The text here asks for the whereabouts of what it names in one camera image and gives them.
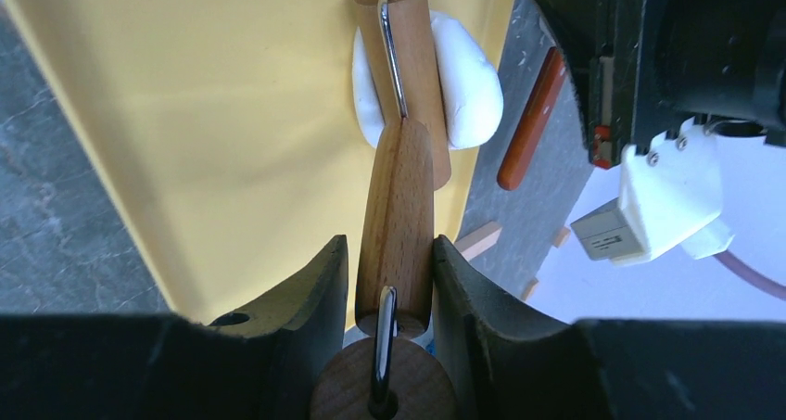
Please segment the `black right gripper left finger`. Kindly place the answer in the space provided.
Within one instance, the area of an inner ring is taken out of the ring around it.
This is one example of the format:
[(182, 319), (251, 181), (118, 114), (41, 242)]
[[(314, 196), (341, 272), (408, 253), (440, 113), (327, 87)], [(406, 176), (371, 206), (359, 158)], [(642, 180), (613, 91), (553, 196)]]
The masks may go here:
[(348, 242), (209, 325), (175, 314), (5, 315), (5, 419), (304, 419), (343, 343)]

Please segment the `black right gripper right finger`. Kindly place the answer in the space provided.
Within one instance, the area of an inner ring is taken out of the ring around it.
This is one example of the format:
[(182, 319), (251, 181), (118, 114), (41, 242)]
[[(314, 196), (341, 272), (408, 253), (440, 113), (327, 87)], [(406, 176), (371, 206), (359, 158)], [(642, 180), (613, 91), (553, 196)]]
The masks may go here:
[(563, 323), (433, 244), (437, 359), (462, 419), (781, 419), (785, 326)]

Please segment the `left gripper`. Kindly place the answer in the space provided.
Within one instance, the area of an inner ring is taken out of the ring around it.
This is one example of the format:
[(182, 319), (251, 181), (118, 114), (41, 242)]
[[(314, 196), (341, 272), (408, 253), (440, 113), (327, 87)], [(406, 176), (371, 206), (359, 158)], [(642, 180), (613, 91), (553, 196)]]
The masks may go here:
[(589, 161), (611, 169), (689, 118), (785, 143), (785, 0), (532, 0), (579, 108)]

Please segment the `white dough ball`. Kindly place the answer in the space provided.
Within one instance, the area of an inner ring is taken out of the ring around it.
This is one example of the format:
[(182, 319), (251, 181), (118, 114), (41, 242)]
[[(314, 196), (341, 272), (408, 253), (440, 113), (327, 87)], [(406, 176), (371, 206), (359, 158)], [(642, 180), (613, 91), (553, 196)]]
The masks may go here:
[[(463, 150), (485, 144), (498, 130), (504, 102), (495, 66), (454, 17), (431, 10), (438, 75), (442, 86), (448, 147)], [(371, 147), (385, 126), (361, 32), (355, 31), (352, 88), (356, 118)]]

